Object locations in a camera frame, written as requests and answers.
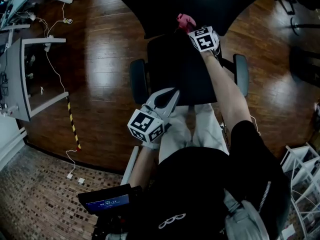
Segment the zipper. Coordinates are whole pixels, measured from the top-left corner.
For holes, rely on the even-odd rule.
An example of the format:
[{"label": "zipper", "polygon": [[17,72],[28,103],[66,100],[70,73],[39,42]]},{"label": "zipper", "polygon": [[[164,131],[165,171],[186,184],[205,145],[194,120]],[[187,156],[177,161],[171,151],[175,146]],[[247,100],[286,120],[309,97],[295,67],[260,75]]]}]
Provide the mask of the zipper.
[{"label": "zipper", "polygon": [[259,211],[258,211],[258,213],[261,212],[261,209],[262,209],[262,207],[264,206],[264,203],[265,203],[265,201],[266,201],[266,199],[267,199],[267,196],[268,196],[268,193],[269,193],[269,190],[270,190],[270,186],[271,186],[271,181],[268,181],[268,184],[266,185],[266,188],[265,188],[265,191],[264,191],[264,194],[263,194],[263,197],[262,197],[260,206],[259,206]]}]

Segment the pink object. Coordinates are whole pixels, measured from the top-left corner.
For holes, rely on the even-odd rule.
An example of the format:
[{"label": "pink object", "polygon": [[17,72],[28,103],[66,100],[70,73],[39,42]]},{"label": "pink object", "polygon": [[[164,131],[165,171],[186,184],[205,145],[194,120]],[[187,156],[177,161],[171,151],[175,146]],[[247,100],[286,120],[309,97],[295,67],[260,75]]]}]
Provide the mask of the pink object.
[{"label": "pink object", "polygon": [[184,30],[187,34],[194,31],[197,25],[195,20],[186,14],[179,14],[176,20],[179,22],[179,28]]}]

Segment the table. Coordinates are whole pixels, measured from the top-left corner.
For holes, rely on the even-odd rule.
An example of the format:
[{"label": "table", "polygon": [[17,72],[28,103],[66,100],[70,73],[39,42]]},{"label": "table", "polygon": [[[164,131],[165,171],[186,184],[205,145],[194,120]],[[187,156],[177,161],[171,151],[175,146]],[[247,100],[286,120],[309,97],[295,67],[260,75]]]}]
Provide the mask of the table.
[{"label": "table", "polygon": [[30,122],[34,115],[69,95],[65,91],[35,109],[31,109],[25,73],[25,45],[65,42],[65,38],[19,39],[6,50],[0,57],[0,71],[4,71],[6,68],[8,96],[5,97],[5,103],[7,109],[0,111],[0,115],[7,112],[8,116]]}]

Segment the wristband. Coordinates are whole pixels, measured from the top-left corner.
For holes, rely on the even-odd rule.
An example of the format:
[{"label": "wristband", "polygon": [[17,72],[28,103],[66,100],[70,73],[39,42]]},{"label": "wristband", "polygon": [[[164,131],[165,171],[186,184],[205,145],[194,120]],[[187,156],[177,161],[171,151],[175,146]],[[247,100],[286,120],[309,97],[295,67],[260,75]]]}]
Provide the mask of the wristband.
[{"label": "wristband", "polygon": [[143,141],[142,146],[148,147],[152,150],[159,150],[160,149],[160,143],[148,143]]}]

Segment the wire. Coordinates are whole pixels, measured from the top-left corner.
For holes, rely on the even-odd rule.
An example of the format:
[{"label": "wire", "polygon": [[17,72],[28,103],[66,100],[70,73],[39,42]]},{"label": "wire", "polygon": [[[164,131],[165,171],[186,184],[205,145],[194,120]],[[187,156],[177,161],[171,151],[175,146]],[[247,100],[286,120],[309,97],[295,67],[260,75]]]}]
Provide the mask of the wire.
[{"label": "wire", "polygon": [[58,22],[63,22],[63,23],[67,23],[67,24],[71,24],[71,23],[73,22],[72,18],[66,18],[66,17],[65,17],[65,10],[64,10],[65,4],[66,4],[66,3],[64,2],[64,3],[63,3],[63,6],[62,6],[63,20],[57,20],[57,21],[52,25],[52,27],[49,29],[46,37],[49,37],[50,31],[52,30],[52,28],[53,28]]},{"label": "wire", "polygon": [[7,51],[5,51],[5,67],[4,67],[4,73],[6,73],[7,65],[8,65],[8,53],[7,53]]},{"label": "wire", "polygon": [[[39,20],[40,23],[43,23],[43,24],[45,25],[45,30],[44,30],[44,37],[45,37],[45,38],[48,38],[48,37],[49,37],[50,31],[52,30],[52,28],[53,28],[58,22],[63,22],[63,23],[66,23],[66,24],[71,24],[71,23],[73,22],[72,18],[66,18],[66,17],[65,17],[65,10],[64,10],[65,4],[66,4],[66,3],[64,2],[64,3],[63,3],[63,6],[62,6],[63,20],[57,20],[57,21],[52,25],[51,28],[49,28],[48,23],[47,23],[44,19],[39,18],[39,17],[35,17],[37,20]],[[17,12],[15,12],[16,15],[22,17],[22,16],[19,15],[18,13],[27,13],[27,14],[29,14],[29,16],[31,16],[31,14],[30,14],[28,11],[17,11]]]},{"label": "wire", "polygon": [[311,203],[313,203],[314,207],[316,207],[316,208],[320,211],[320,208],[319,208],[314,202],[312,202],[308,197],[306,197],[306,196],[303,195],[303,194],[300,194],[298,191],[295,191],[295,190],[293,190],[293,189],[291,189],[291,191],[296,192],[296,193],[299,194],[300,196],[302,196],[302,197],[304,197],[305,199],[309,200]]},{"label": "wire", "polygon": [[70,149],[70,150],[65,152],[66,155],[68,156],[68,158],[73,162],[73,169],[69,172],[69,174],[72,174],[72,172],[76,169],[76,162],[71,159],[71,157],[69,156],[68,152],[77,152],[77,151]]},{"label": "wire", "polygon": [[46,55],[46,58],[48,59],[48,62],[50,63],[51,68],[52,68],[53,71],[59,76],[60,84],[61,84],[62,87],[63,87],[63,92],[66,92],[65,86],[63,85],[63,83],[62,83],[62,81],[61,81],[61,76],[60,76],[60,74],[57,73],[57,71],[55,71],[55,68],[52,66],[52,64],[51,64],[51,62],[50,62],[50,59],[49,59],[49,57],[48,57],[48,52],[45,52],[45,55]]},{"label": "wire", "polygon": [[255,123],[255,128],[256,128],[256,131],[258,132],[258,134],[261,136],[261,133],[259,132],[258,130],[258,125],[257,125],[257,120],[254,116],[250,115],[250,117],[252,117],[254,119],[254,123]]},{"label": "wire", "polygon": [[147,105],[146,103],[142,104],[141,108],[143,108],[143,107],[146,107],[148,114],[149,114],[149,111],[152,111],[152,112],[156,113],[159,118],[161,118],[161,116],[158,114],[158,112],[155,111],[152,107],[150,107],[150,106]]}]

